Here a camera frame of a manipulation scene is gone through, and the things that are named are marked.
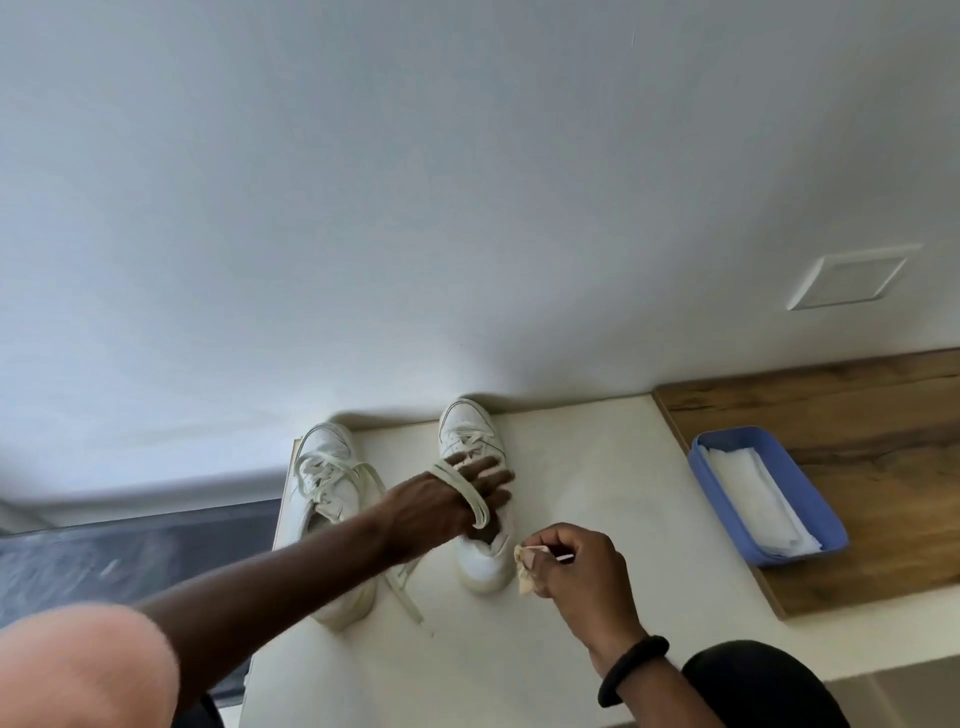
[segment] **person's right hand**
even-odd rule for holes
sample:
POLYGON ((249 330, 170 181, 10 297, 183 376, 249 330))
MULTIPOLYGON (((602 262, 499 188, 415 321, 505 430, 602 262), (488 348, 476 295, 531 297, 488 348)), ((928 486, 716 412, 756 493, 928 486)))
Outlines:
POLYGON ((574 554, 570 563, 553 553, 524 551, 523 565, 538 595, 553 599, 570 631, 589 650, 593 666, 606 677, 613 664, 647 636, 636 615, 627 562, 610 537, 569 523, 535 533, 524 546, 547 546, 574 554))

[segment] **hand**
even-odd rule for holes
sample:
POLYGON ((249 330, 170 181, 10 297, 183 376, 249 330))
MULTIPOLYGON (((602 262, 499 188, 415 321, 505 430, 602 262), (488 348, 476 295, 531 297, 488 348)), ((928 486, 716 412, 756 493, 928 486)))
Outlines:
POLYGON ((566 625, 589 650, 593 666, 605 677, 613 664, 647 633, 636 615, 627 562, 610 537, 568 523, 556 523, 535 533, 524 546, 523 565, 534 579, 539 596, 553 599, 566 625), (553 553, 574 554, 569 563, 553 553))
MULTIPOLYGON (((446 462, 456 465, 466 459, 466 453, 458 452, 446 458, 446 462)), ((490 455, 458 469, 484 497, 491 514, 510 500, 510 491, 500 486, 514 479, 514 473, 505 470, 482 475, 499 462, 490 455)), ((430 473, 420 473, 391 488, 373 510, 385 529, 386 555, 392 565, 416 559, 456 536, 477 536, 473 511, 467 502, 430 473)))

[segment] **white napkin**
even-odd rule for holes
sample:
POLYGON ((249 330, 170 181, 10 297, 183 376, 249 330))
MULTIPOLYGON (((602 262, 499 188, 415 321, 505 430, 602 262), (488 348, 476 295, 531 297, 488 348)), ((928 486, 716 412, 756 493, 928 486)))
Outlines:
POLYGON ((700 446, 710 469, 754 541, 778 556, 805 556, 822 546, 783 497, 780 487, 753 448, 732 452, 700 446))

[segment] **person's left hand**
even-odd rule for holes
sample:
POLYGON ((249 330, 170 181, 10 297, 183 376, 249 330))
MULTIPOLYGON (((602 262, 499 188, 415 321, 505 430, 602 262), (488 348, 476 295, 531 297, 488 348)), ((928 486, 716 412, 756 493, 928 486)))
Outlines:
MULTIPOLYGON (((446 458, 446 462, 456 465, 466 459, 465 453, 458 452, 446 458)), ((510 500, 510 491, 500 486, 514 479, 514 473, 506 470, 482 474, 499 462, 490 455, 458 469, 484 497, 491 513, 510 500)), ((476 537, 473 512, 467 502, 430 473, 414 475, 391 488, 374 510, 385 529, 387 557, 392 564, 416 559, 462 534, 476 537)))

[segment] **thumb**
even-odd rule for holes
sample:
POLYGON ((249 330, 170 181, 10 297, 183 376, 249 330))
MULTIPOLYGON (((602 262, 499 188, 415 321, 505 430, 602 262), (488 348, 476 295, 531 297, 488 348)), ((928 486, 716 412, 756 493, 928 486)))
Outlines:
POLYGON ((539 549, 525 548, 523 550, 523 566, 530 571, 534 580, 534 592, 537 596, 553 598, 550 590, 551 584, 556 584, 559 572, 557 568, 560 563, 553 557, 549 551, 539 549))

